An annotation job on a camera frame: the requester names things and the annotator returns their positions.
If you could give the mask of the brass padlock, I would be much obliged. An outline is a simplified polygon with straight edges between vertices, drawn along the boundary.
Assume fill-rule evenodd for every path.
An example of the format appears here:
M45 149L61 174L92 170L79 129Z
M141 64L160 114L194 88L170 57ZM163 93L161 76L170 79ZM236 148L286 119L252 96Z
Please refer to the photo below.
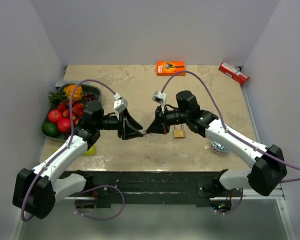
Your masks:
M184 139L186 137L186 132L182 124L173 126L173 137L175 139Z

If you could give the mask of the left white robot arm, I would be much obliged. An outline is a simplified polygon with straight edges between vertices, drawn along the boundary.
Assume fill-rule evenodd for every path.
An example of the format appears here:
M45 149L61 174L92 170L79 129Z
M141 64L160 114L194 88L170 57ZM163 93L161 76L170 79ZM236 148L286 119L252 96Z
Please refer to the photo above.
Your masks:
M77 170L60 178L65 170L86 153L100 138L101 130L117 131L122 140L143 137L143 127L133 118L123 100L114 102L114 115L104 114L98 100L88 103L83 119L72 129L66 142L48 159L33 167L23 168L16 176L12 203L30 217L45 218L55 204L66 197L80 193L89 196L94 190L93 178Z

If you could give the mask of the small silver key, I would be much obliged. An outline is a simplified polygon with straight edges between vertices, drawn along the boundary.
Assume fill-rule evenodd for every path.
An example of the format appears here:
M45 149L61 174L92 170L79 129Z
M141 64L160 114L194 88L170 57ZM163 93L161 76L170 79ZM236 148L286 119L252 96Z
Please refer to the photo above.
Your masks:
M144 130L144 131L143 131L143 136L144 136L145 138L147 138L147 137L152 137L153 135L150 134L150 133L147 133L147 132Z

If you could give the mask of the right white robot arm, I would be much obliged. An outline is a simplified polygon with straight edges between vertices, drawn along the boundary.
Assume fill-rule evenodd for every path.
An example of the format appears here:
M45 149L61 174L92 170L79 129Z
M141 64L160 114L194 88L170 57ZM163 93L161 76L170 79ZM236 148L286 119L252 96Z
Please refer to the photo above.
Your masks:
M147 134L166 135L171 126L184 124L191 132L226 147L249 167L243 171L223 170L205 187L207 191L223 197L232 189L242 188L269 196L287 175L283 152L278 146L267 147L233 130L212 112L201 109L189 90L176 94L178 107L173 110L167 109L166 98L163 92L154 93L152 99L159 106Z

